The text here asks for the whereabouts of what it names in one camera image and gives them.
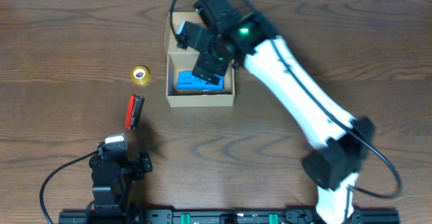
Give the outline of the brown cardboard box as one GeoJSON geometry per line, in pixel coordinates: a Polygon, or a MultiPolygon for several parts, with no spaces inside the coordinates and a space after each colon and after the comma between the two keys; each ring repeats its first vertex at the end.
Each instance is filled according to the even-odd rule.
{"type": "Polygon", "coordinates": [[[176,47],[170,19],[165,27],[167,51],[166,98],[171,107],[232,107],[235,99],[234,70],[229,67],[217,84],[192,75],[198,51],[176,47]]]}

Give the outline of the blue plastic tape dispenser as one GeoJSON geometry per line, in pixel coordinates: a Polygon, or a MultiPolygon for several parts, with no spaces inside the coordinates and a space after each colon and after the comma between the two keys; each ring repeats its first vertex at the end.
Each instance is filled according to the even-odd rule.
{"type": "Polygon", "coordinates": [[[176,88],[180,90],[222,90],[224,77],[217,76],[217,78],[219,78],[218,84],[212,84],[193,76],[192,72],[179,72],[176,88]]]}

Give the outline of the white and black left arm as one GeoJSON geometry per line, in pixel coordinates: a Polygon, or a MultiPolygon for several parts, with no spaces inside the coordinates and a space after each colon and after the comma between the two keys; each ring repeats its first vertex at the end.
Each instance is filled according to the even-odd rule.
{"type": "Polygon", "coordinates": [[[153,170],[146,150],[128,159],[126,144],[98,143],[97,153],[89,160],[92,169],[94,200],[86,208],[86,223],[144,223],[145,214],[131,201],[135,180],[153,170]]]}

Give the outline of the red and black stapler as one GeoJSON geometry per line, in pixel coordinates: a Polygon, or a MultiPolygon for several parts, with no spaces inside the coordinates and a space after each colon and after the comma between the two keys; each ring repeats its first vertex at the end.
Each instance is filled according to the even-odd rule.
{"type": "Polygon", "coordinates": [[[135,127],[138,125],[143,105],[144,97],[133,94],[129,98],[124,124],[127,130],[134,130],[135,127]]]}

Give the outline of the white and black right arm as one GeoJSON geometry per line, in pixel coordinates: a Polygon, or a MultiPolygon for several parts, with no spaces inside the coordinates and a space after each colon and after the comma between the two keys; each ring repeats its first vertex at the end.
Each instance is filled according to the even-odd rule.
{"type": "Polygon", "coordinates": [[[200,24],[171,25],[178,48],[198,52],[192,73],[217,84],[229,66],[241,66],[258,78],[293,116],[313,148],[302,167],[317,185],[318,220],[351,221],[352,193],[375,131],[370,119],[354,118],[324,93],[256,8],[242,14],[228,0],[198,0],[194,9],[200,24]]]}

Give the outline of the yellow adhesive tape roll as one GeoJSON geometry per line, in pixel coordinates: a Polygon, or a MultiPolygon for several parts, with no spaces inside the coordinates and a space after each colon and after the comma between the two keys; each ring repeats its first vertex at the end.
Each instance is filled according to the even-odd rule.
{"type": "Polygon", "coordinates": [[[142,85],[146,84],[150,80],[150,73],[145,66],[136,66],[130,72],[130,77],[133,83],[142,85]]]}

